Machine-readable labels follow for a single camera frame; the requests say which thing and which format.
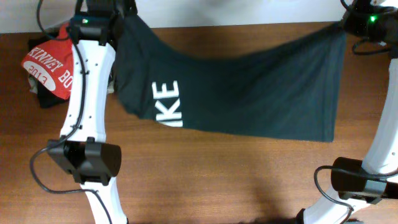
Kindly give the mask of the dark green t-shirt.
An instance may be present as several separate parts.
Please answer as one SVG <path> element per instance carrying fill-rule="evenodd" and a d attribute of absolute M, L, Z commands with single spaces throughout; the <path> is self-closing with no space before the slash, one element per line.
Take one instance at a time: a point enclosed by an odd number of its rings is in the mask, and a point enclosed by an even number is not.
<path fill-rule="evenodd" d="M 124 21 L 114 69 L 124 109 L 160 124 L 217 133 L 331 142 L 346 35 L 337 24 L 269 50 L 199 59 Z"/>

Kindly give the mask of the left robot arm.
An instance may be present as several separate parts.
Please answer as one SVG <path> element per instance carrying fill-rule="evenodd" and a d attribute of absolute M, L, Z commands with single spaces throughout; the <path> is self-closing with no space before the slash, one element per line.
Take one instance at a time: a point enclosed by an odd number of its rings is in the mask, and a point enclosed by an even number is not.
<path fill-rule="evenodd" d="M 137 13 L 134 1 L 77 1 L 67 29 L 72 42 L 73 82 L 58 140 L 44 148 L 80 185 L 96 223 L 128 223 L 116 177 L 121 148 L 106 142 L 104 114 L 109 76 L 123 20 Z"/>

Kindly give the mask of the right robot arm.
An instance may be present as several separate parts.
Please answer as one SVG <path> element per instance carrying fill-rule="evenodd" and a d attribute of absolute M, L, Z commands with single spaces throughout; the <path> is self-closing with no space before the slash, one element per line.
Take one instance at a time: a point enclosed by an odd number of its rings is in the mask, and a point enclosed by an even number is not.
<path fill-rule="evenodd" d="M 351 223 L 352 214 L 383 199 L 397 199 L 397 1 L 342 1 L 343 30 L 359 37 L 357 56 L 388 53 L 389 83 L 376 135 L 363 160 L 337 158 L 313 179 L 321 197 L 294 223 Z"/>

